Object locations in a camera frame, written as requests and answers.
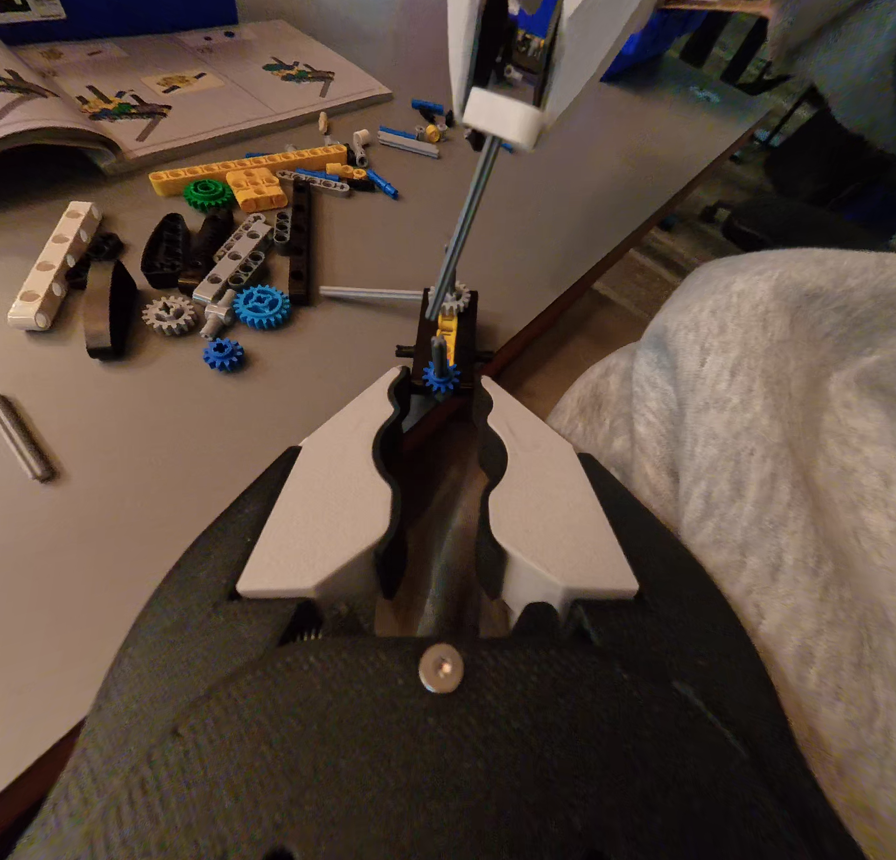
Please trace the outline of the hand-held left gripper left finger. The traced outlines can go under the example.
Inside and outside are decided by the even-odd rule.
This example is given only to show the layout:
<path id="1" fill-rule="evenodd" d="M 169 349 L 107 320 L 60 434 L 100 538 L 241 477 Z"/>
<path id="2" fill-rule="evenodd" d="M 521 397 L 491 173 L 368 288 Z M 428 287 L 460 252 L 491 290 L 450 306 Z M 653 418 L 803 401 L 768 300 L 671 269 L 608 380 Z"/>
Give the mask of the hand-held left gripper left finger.
<path id="1" fill-rule="evenodd" d="M 301 442 L 238 580 L 241 597 L 395 596 L 408 558 L 390 465 L 410 387 L 409 369 L 391 368 Z"/>

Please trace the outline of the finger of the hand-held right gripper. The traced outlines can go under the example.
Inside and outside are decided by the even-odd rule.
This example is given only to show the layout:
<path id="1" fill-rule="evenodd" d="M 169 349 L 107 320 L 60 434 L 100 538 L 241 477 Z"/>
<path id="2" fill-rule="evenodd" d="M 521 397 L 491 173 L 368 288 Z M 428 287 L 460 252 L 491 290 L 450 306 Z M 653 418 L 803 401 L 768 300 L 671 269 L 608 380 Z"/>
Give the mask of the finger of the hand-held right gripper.
<path id="1" fill-rule="evenodd" d="M 560 0 L 548 29 L 535 103 L 560 114 L 593 78 L 600 79 L 627 39 L 663 0 Z"/>
<path id="2" fill-rule="evenodd" d="M 446 0 L 454 114 L 464 114 L 473 88 L 488 86 L 508 27 L 509 0 Z"/>

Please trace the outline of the white short lego beam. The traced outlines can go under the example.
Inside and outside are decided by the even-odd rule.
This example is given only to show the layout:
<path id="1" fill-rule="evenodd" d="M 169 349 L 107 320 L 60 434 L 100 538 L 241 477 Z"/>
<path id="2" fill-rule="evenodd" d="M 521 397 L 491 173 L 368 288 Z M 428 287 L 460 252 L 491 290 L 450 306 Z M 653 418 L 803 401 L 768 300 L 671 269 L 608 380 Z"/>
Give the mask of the white short lego beam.
<path id="1" fill-rule="evenodd" d="M 508 94 L 474 86 L 463 110 L 462 122 L 485 136 L 497 137 L 514 149 L 531 152 L 539 141 L 543 111 Z"/>

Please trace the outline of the black lego gear assembly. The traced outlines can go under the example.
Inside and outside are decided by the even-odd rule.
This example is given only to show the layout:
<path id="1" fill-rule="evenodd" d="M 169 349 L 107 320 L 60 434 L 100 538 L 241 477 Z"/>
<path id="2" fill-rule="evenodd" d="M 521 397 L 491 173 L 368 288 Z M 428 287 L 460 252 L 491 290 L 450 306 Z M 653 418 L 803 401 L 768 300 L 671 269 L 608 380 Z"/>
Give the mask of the black lego gear assembly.
<path id="1" fill-rule="evenodd" d="M 470 394 L 481 369 L 495 358 L 495 353 L 479 347 L 477 342 L 477 291 L 456 282 L 434 319 L 427 316 L 432 292 L 431 288 L 399 290 L 330 285 L 318 289 L 321 297 L 337 301 L 410 303 L 418 307 L 415 343 L 397 345 L 395 355 L 411 361 L 413 390 L 442 402 Z"/>

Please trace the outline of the long grey lego axle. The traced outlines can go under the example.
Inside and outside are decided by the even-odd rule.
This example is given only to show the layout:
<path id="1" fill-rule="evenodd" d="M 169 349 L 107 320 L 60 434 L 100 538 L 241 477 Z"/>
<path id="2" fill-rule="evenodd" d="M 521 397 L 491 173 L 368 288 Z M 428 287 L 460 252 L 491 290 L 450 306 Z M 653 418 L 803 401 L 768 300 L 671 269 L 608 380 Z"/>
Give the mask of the long grey lego axle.
<path id="1" fill-rule="evenodd" d="M 426 313 L 426 318 L 429 321 L 437 320 L 447 294 L 454 291 L 456 269 L 469 236 L 469 231 L 475 219 L 477 209 L 479 208 L 481 199 L 487 187 L 487 182 L 501 150 L 501 145 L 502 139 L 498 136 L 488 135 L 485 138 L 458 222 L 447 246 L 442 261 L 442 267 L 440 268 L 434 289 L 430 292 Z"/>

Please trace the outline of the large blue lego gear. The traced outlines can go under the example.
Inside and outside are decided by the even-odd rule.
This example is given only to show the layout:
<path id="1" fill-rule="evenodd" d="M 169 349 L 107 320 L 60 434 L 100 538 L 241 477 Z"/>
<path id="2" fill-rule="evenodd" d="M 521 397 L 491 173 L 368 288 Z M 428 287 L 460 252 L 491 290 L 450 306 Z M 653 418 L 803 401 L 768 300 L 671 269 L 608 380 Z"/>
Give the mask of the large blue lego gear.
<path id="1" fill-rule="evenodd" d="M 280 328 L 292 313 L 287 294 L 267 284 L 249 286 L 239 292 L 232 309 L 241 324 L 255 330 Z"/>

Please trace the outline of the thin grey lego beam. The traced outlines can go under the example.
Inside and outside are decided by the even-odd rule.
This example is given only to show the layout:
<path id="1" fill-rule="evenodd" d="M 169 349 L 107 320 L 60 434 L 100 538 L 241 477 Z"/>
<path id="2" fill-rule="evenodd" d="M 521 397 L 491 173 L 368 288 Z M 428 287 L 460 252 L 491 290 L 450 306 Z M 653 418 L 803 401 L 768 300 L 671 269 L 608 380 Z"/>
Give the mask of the thin grey lego beam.
<path id="1" fill-rule="evenodd" d="M 298 190 L 298 187 L 303 185 L 334 196 L 347 197 L 351 194 L 351 186 L 347 182 L 330 178 L 325 173 L 319 175 L 310 171 L 279 170 L 274 174 L 280 182 L 288 184 L 293 190 Z"/>

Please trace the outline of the grey lego gear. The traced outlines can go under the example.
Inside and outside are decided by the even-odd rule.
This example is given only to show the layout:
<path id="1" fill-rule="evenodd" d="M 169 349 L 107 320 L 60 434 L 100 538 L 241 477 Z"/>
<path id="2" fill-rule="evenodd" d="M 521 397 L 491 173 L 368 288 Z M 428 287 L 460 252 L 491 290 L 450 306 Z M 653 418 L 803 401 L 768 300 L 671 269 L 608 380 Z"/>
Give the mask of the grey lego gear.
<path id="1" fill-rule="evenodd" d="M 196 307 L 182 294 L 155 299 L 141 311 L 143 323 L 167 338 L 184 337 L 191 333 L 196 328 L 198 318 Z"/>

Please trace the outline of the black long lego beam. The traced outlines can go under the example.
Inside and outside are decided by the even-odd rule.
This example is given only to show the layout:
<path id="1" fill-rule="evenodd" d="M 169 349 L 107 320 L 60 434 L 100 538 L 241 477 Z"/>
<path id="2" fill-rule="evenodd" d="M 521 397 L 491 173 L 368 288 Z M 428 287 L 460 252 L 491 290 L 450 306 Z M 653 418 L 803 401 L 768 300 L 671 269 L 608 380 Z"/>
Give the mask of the black long lego beam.
<path id="1" fill-rule="evenodd" d="M 287 239 L 288 297 L 296 307 L 310 300 L 312 273 L 313 210 L 311 186 L 293 182 Z"/>

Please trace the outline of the black curved lego panel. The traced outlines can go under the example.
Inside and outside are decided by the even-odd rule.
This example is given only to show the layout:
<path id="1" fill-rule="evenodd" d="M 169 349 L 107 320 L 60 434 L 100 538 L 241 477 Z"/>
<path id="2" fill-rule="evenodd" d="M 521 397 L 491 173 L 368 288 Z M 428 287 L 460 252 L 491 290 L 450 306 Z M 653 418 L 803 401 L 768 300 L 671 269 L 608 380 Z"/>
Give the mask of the black curved lego panel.
<path id="1" fill-rule="evenodd" d="M 107 362 L 124 357 L 138 298 L 138 286 L 122 261 L 91 264 L 83 302 L 84 341 L 90 359 Z"/>

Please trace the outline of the black ribbed lego panel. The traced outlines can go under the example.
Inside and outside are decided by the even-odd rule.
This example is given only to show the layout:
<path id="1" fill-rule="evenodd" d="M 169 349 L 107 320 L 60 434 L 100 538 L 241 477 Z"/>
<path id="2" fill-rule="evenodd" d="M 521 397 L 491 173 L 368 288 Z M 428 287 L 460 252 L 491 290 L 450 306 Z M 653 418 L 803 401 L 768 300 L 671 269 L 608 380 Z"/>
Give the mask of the black ribbed lego panel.
<path id="1" fill-rule="evenodd" d="M 151 288 L 170 290 L 178 286 L 182 270 L 191 259 L 192 233 L 180 213 L 162 216 L 144 245 L 140 272 Z"/>

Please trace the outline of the grey ridged lego rod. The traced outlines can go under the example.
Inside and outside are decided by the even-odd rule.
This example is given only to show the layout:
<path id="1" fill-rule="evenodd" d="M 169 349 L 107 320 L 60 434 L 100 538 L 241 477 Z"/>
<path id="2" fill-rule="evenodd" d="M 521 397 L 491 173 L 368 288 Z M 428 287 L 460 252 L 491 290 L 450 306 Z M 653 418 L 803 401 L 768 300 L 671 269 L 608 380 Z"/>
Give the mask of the grey ridged lego rod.
<path id="1" fill-rule="evenodd" d="M 1 431 L 6 444 L 28 478 L 37 483 L 50 483 L 56 470 L 31 433 L 14 402 L 1 395 Z"/>

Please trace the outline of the small black lego connector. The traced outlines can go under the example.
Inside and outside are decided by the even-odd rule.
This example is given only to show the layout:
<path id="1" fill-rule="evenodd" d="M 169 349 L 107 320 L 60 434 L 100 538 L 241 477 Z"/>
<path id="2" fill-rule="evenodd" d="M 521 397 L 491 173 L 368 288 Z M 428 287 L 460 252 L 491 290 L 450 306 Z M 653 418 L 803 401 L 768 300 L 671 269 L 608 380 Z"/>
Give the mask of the small black lego connector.
<path id="1" fill-rule="evenodd" d="M 88 283 L 91 266 L 95 262 L 120 260 L 125 247 L 116 233 L 97 233 L 88 248 L 66 272 L 65 280 L 69 289 L 83 291 Z"/>

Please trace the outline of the white long lego beam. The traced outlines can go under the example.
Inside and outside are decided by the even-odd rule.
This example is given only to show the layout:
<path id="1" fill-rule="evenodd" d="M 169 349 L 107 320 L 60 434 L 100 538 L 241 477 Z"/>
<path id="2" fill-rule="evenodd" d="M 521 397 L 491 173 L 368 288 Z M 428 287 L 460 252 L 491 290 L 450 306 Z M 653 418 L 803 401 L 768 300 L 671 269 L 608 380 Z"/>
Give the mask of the white long lego beam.
<path id="1" fill-rule="evenodd" d="M 102 218 L 100 208 L 89 201 L 66 207 L 8 310 L 11 328 L 52 328 L 69 291 L 66 275 L 89 249 Z"/>

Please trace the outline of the black office chair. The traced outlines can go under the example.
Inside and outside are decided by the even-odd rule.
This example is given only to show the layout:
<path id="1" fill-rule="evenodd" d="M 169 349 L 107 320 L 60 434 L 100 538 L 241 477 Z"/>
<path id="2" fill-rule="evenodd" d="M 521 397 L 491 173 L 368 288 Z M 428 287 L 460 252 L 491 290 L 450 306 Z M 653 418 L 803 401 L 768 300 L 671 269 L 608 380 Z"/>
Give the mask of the black office chair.
<path id="1" fill-rule="evenodd" d="M 702 222 L 745 252 L 894 249 L 894 154 L 840 125 L 814 86 L 764 144 L 771 193 L 706 205 Z"/>

